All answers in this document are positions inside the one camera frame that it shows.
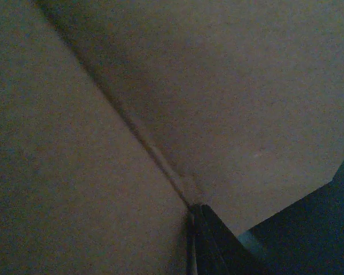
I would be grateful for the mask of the brown cardboard box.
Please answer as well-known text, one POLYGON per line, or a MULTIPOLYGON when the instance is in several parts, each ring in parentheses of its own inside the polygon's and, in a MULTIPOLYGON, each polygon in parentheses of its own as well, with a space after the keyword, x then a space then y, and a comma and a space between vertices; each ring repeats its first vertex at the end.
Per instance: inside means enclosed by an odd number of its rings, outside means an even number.
POLYGON ((344 1, 0 1, 0 274, 344 274, 344 1))

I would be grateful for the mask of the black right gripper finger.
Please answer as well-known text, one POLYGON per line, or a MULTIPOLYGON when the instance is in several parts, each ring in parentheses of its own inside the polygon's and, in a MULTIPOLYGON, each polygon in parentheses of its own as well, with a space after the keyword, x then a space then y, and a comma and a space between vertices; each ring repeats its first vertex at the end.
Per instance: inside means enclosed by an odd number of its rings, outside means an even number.
POLYGON ((250 253, 208 205, 194 204, 193 237, 197 274, 263 274, 250 253))

